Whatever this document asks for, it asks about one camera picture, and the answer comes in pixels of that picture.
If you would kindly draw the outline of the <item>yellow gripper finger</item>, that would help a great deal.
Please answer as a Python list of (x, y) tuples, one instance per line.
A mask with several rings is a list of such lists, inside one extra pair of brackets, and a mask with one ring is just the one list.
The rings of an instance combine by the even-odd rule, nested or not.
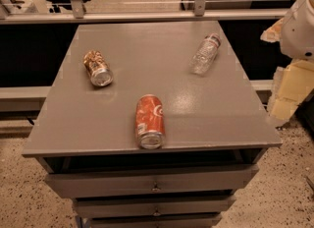
[(275, 121), (288, 121), (314, 89), (314, 61), (293, 59), (278, 67), (272, 83), (267, 111)]
[(281, 39), (283, 21), (284, 19), (279, 19), (269, 28), (264, 30), (260, 36), (260, 39), (270, 43), (278, 42)]

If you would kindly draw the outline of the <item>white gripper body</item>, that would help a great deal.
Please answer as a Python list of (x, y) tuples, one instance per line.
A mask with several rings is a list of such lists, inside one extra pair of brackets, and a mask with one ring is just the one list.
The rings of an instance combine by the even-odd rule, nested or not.
[(314, 0), (296, 0), (284, 16), (281, 51), (293, 59), (314, 59)]

